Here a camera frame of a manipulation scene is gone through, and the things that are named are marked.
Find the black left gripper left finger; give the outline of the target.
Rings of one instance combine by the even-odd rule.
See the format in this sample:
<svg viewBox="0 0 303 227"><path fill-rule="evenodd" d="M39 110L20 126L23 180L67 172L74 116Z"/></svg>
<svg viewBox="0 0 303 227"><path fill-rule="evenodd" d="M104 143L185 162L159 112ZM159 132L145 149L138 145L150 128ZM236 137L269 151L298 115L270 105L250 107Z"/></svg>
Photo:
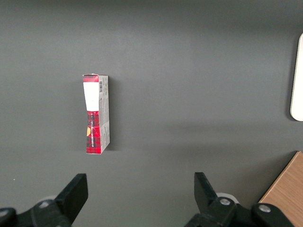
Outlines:
<svg viewBox="0 0 303 227"><path fill-rule="evenodd" d="M12 207L1 208L0 225L71 227L87 199L87 175L77 174L54 199L44 199L21 214Z"/></svg>

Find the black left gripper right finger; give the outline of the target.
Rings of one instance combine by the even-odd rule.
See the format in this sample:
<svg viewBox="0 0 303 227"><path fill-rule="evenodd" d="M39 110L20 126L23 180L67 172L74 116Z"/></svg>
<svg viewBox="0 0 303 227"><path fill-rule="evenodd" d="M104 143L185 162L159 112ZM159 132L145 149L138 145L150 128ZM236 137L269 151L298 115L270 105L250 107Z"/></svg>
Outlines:
<svg viewBox="0 0 303 227"><path fill-rule="evenodd" d="M226 196L218 196L203 172L194 174L194 196L199 209L187 227L292 227L276 206L256 203L247 209Z"/></svg>

